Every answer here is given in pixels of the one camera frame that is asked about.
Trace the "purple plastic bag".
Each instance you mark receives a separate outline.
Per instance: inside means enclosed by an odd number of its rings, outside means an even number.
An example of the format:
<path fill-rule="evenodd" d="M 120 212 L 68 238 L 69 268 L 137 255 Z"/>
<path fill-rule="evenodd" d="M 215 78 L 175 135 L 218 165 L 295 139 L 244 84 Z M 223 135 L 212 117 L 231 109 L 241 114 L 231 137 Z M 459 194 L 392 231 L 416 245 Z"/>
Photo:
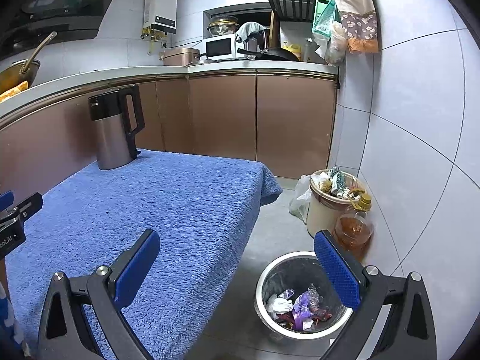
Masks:
<path fill-rule="evenodd" d="M 297 297 L 293 305 L 293 311 L 306 309 L 307 311 L 312 311 L 312 313 L 316 314 L 320 311 L 320 309 L 324 309 L 320 306 L 322 299 L 323 297 L 318 293 L 318 291 L 311 286 L 307 291 L 303 292 Z"/>

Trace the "white tissue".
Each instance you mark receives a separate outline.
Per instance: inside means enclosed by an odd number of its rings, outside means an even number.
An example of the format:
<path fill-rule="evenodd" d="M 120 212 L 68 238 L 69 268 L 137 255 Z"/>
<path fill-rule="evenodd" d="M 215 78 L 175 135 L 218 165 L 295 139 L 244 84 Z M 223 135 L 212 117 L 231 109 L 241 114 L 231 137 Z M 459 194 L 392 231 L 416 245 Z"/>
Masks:
<path fill-rule="evenodd" d="M 293 303 L 289 299 L 278 297 L 278 295 L 273 294 L 267 300 L 265 309 L 273 320 L 277 320 L 280 315 L 293 311 Z"/>

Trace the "white rimmed metal trash bin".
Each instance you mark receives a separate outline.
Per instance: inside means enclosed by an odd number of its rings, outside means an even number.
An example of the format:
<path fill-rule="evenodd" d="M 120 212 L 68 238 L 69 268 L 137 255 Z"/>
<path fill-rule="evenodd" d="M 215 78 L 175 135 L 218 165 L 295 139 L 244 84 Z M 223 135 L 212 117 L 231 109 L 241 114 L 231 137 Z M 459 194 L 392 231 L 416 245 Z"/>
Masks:
<path fill-rule="evenodd" d="M 352 316 L 315 253 L 307 251 L 268 264 L 256 285 L 254 309 L 274 337 L 293 341 L 330 338 Z"/>

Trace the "brown kitchen cabinets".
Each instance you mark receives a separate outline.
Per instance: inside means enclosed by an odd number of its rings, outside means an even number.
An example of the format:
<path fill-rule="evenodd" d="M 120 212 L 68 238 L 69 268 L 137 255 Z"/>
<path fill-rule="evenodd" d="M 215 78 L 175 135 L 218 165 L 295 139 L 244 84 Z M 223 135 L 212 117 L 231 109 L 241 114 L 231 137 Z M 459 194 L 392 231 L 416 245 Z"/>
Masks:
<path fill-rule="evenodd" d="M 70 76 L 1 104 L 1 189 L 46 192 L 95 159 L 88 100 L 137 86 L 142 149 L 257 160 L 297 179 L 325 168 L 338 82 L 331 73 L 154 68 Z"/>

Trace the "blue terry table cloth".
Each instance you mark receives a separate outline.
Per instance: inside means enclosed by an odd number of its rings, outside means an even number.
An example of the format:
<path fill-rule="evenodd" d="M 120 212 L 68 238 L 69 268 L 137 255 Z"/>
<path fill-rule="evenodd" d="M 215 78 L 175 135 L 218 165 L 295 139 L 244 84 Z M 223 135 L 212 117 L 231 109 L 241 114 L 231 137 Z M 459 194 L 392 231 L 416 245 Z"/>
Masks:
<path fill-rule="evenodd" d="M 124 316 L 155 359 L 183 359 L 239 267 L 262 206 L 281 186 L 262 163 L 143 150 L 126 166 L 90 164 L 43 197 L 7 256 L 15 316 L 38 347 L 50 278 L 109 265 L 146 229 L 160 252 Z"/>

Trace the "amber oil bottle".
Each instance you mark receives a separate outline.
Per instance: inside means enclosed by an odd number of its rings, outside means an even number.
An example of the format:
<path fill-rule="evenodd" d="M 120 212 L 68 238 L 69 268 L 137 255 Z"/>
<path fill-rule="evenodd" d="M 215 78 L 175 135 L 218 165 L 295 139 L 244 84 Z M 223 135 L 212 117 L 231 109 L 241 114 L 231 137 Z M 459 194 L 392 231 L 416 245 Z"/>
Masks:
<path fill-rule="evenodd" d="M 337 218 L 334 238 L 344 250 L 362 261 L 368 251 L 374 227 L 369 218 L 371 196 L 363 192 Z"/>

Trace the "brass wok with ladle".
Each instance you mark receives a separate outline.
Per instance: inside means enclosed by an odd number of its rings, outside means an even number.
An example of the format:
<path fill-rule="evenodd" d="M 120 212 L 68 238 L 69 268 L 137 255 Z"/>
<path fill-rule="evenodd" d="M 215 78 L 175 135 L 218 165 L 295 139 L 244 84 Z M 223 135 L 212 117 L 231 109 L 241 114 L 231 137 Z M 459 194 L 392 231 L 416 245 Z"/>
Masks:
<path fill-rule="evenodd" d="M 34 82 L 41 66 L 41 62 L 36 59 L 36 57 L 44 47 L 46 47 L 53 39 L 56 38 L 56 36 L 57 33 L 53 31 L 40 43 L 40 45 L 35 49 L 28 59 L 17 61 L 10 67 L 1 71 L 1 93 L 18 86 L 24 81 L 27 82 L 28 87 L 32 86 L 32 83 Z"/>

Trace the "black steel electric kettle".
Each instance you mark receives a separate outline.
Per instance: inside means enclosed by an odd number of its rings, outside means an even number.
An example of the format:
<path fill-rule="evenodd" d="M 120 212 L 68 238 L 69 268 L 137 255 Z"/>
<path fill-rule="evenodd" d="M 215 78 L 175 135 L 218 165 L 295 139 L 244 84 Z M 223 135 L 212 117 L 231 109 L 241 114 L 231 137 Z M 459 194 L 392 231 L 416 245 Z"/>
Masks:
<path fill-rule="evenodd" d="M 137 85 L 88 98 L 94 126 L 97 165 L 111 170 L 131 163 L 139 155 L 135 136 L 145 127 Z"/>

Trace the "beige overfull waste bucket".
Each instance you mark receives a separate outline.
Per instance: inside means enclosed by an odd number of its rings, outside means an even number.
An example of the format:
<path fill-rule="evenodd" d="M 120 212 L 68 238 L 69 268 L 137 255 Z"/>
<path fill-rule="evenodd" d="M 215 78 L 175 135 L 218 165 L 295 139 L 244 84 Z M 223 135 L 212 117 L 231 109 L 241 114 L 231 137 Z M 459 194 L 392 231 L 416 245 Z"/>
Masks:
<path fill-rule="evenodd" d="M 352 174 L 338 166 L 310 175 L 310 205 L 307 213 L 307 231 L 314 237 L 320 230 L 332 232 L 338 217 L 349 208 L 366 187 Z"/>

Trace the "white plastic bag beside bucket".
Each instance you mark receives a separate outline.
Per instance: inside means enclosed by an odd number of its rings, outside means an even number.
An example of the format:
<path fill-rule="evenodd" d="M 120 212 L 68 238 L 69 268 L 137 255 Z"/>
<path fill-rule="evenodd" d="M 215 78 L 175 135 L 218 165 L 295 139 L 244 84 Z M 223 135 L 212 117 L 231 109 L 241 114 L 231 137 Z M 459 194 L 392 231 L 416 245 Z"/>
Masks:
<path fill-rule="evenodd" d="M 312 191 L 310 189 L 310 175 L 302 175 L 295 186 L 294 197 L 289 202 L 289 213 L 307 223 L 308 211 Z"/>

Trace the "black range hood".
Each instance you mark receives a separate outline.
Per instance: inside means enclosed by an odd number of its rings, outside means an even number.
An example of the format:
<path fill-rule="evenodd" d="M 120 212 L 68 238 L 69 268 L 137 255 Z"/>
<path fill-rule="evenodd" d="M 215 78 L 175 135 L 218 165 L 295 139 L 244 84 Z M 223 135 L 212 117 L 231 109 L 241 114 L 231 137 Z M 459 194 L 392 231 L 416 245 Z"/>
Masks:
<path fill-rule="evenodd" d="M 24 0 L 1 34 L 1 58 L 36 48 L 47 35 L 54 43 L 96 38 L 112 0 Z"/>

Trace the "white microwave oven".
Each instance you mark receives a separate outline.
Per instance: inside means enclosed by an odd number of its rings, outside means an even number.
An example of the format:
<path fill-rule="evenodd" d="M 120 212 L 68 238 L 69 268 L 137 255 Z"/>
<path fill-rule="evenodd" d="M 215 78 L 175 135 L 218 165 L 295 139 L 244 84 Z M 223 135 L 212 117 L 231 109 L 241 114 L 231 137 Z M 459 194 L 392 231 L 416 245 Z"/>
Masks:
<path fill-rule="evenodd" d="M 201 51 L 213 60 L 243 59 L 245 55 L 239 50 L 244 49 L 245 44 L 238 42 L 237 38 L 235 33 L 231 33 L 203 39 Z"/>

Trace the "white gas water heater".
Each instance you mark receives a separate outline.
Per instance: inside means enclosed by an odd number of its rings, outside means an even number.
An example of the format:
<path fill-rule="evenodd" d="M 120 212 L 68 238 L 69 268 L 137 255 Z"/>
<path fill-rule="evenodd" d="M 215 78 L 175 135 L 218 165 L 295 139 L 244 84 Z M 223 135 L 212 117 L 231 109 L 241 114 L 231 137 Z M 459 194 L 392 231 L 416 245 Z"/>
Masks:
<path fill-rule="evenodd" d="M 143 28 L 176 33 L 177 0 L 144 0 Z"/>

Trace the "black frying pan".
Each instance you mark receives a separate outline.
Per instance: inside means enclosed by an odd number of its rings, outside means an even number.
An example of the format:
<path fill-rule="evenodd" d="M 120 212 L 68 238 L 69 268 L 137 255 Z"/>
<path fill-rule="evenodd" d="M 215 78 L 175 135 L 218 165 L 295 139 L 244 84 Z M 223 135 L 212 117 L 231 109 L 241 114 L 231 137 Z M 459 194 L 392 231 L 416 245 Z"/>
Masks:
<path fill-rule="evenodd" d="M 261 49 L 261 50 L 247 50 L 238 48 L 238 53 L 246 55 L 247 57 L 253 57 L 254 60 L 273 60 L 273 61 L 289 61 L 298 62 L 298 57 L 287 49 L 279 47 Z"/>

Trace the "floral apron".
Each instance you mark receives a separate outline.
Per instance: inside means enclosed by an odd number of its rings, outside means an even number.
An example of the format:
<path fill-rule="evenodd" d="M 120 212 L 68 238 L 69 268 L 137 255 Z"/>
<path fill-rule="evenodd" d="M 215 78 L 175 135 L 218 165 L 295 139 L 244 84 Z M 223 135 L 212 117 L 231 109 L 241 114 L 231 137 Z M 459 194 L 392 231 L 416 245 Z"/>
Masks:
<path fill-rule="evenodd" d="M 378 19 L 374 0 L 335 0 L 351 53 L 379 52 Z"/>

